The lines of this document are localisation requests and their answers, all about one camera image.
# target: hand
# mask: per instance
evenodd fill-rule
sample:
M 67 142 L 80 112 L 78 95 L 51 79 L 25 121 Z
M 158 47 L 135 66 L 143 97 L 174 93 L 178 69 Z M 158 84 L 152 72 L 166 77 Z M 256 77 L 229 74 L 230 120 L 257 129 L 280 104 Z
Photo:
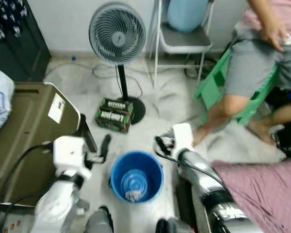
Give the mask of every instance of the hand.
M 272 18 L 268 20 L 260 31 L 263 40 L 270 43 L 276 50 L 284 52 L 284 49 L 280 45 L 281 41 L 287 40 L 286 26 L 278 19 Z

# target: purple cloth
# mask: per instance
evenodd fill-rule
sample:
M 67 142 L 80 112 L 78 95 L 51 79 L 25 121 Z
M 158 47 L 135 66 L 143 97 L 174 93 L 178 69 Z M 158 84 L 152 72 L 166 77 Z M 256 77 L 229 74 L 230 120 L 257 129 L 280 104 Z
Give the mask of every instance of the purple cloth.
M 265 233 L 291 233 L 291 160 L 212 165 L 237 204 Z

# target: baseboard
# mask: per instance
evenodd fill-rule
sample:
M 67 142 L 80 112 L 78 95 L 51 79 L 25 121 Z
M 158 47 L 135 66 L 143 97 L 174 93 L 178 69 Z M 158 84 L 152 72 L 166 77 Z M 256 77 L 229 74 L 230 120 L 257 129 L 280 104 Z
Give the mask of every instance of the baseboard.
M 68 50 L 50 50 L 52 58 L 97 58 L 93 51 L 68 51 Z
M 210 51 L 208 53 L 220 53 L 220 52 L 224 52 L 225 49 L 210 49 Z

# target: fan grille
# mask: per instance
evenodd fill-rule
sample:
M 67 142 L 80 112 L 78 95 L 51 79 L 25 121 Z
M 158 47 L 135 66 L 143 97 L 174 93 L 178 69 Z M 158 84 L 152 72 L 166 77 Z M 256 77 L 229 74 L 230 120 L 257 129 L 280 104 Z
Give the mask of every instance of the fan grille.
M 122 65 L 141 52 L 146 35 L 143 22 L 133 9 L 121 3 L 111 3 L 93 15 L 89 38 L 97 56 Z

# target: blue plastic bucket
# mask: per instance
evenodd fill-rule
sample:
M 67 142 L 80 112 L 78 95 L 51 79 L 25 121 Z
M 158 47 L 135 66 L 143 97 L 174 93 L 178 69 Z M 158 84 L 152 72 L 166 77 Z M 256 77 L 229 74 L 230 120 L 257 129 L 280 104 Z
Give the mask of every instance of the blue plastic bucket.
M 120 200 L 153 200 L 164 183 L 162 166 L 149 153 L 133 151 L 119 158 L 111 172 L 111 187 Z

